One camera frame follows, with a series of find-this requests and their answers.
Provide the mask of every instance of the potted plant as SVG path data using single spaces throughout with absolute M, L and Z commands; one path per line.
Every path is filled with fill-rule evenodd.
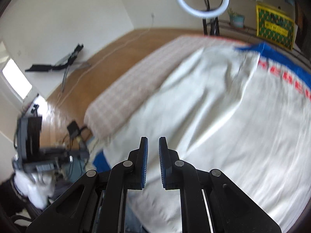
M 227 12 L 230 17 L 230 25 L 237 28 L 244 28 L 244 19 L 245 16 L 240 15 L 232 10 L 232 8 L 228 8 Z

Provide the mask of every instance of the ring light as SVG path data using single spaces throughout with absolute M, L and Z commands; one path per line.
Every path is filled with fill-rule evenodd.
M 185 3 L 184 0 L 177 0 L 177 1 L 179 5 L 192 16 L 199 17 L 199 18 L 206 18 L 206 19 L 218 17 L 219 15 L 221 15 L 222 13 L 226 11 L 229 5 L 229 0 L 222 0 L 220 7 L 217 8 L 216 10 L 200 11 L 200 10 L 195 10 L 191 8 L 187 3 Z

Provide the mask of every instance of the blue fabric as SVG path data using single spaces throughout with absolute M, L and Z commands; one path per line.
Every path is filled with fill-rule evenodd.
M 103 151 L 101 151 L 96 155 L 93 161 L 93 165 L 96 167 L 97 172 L 105 172 L 111 169 L 104 156 Z
M 274 60 L 286 66 L 288 69 L 292 70 L 304 83 L 311 88 L 311 75 L 302 69 L 300 66 L 293 63 L 289 58 L 283 54 L 273 50 L 267 43 L 263 42 L 258 45 L 253 45 L 250 47 L 238 48 L 240 50 L 253 50 L 260 52 L 260 54 L 268 59 Z

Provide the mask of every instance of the black stand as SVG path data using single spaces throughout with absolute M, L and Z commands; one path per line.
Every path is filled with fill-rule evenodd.
M 206 11 L 210 11 L 211 10 L 210 1 L 209 0 L 204 0 L 204 3 L 206 5 Z M 210 26 L 211 26 L 210 35 L 211 36 L 219 36 L 220 34 L 219 34 L 218 17 L 211 19 L 208 24 L 210 24 Z M 204 35 L 208 35 L 208 33 L 207 33 L 207 25 L 208 24 L 206 23 L 206 19 L 203 18 L 203 31 L 204 31 Z
M 65 70 L 63 81 L 62 81 L 62 92 L 64 92 L 67 75 L 69 69 L 74 65 L 80 65 L 77 69 L 82 69 L 86 67 L 90 67 L 91 65 L 88 62 L 77 62 L 75 61 L 78 57 L 79 52 L 83 49 L 83 45 L 77 45 L 72 53 L 69 53 L 65 57 L 63 57 L 60 61 L 58 61 L 55 65 L 51 64 L 33 64 L 31 68 L 26 69 L 25 72 L 49 72 L 49 71 L 60 71 Z

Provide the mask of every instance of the green patterned poster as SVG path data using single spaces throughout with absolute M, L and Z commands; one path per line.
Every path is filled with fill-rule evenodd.
M 259 3 L 256 5 L 257 36 L 292 50 L 294 21 L 280 10 Z

